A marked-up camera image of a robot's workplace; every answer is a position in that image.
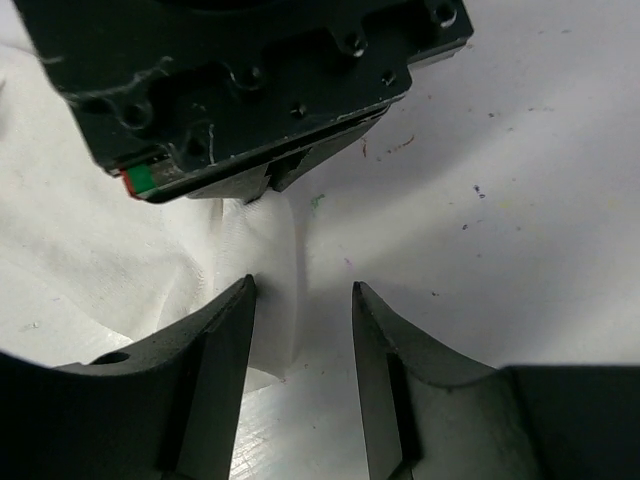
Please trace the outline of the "white sock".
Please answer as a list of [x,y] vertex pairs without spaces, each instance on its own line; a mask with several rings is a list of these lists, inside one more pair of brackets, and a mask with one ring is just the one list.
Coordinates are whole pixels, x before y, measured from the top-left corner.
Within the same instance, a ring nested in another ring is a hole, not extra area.
[[31,53],[1,50],[1,347],[47,366],[125,347],[240,276],[259,297],[235,479],[298,479],[272,419],[294,358],[297,239],[287,198],[129,199],[90,161]]

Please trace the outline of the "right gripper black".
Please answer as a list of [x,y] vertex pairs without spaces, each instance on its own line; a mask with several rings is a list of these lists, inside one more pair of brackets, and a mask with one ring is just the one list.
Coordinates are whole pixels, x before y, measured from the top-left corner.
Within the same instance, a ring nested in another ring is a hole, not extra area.
[[148,203],[283,192],[474,32],[461,1],[15,7],[94,162]]

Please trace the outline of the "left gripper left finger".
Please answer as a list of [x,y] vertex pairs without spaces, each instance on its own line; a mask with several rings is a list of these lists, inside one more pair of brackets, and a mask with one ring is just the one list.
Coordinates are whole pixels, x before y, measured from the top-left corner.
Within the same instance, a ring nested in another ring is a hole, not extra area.
[[226,479],[256,307],[251,276],[88,363],[1,357],[5,479]]

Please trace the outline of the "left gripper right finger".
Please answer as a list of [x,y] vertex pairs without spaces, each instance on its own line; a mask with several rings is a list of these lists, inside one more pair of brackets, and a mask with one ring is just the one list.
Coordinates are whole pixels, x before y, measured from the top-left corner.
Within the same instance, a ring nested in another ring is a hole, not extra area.
[[352,290],[368,473],[373,479],[635,479],[634,365],[475,361]]

